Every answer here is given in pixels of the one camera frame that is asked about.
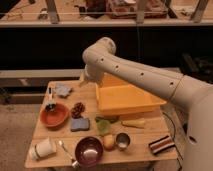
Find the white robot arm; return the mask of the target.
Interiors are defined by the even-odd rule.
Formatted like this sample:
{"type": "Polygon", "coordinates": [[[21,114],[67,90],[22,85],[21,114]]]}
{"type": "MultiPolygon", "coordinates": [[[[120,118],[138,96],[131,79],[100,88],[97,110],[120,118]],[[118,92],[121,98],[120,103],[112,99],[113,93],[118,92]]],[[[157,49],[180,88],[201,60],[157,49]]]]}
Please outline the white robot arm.
{"type": "Polygon", "coordinates": [[[213,171],[213,84],[181,73],[119,58],[103,37],[83,51],[84,80],[101,83],[105,72],[142,88],[189,114],[182,171],[213,171]]]}

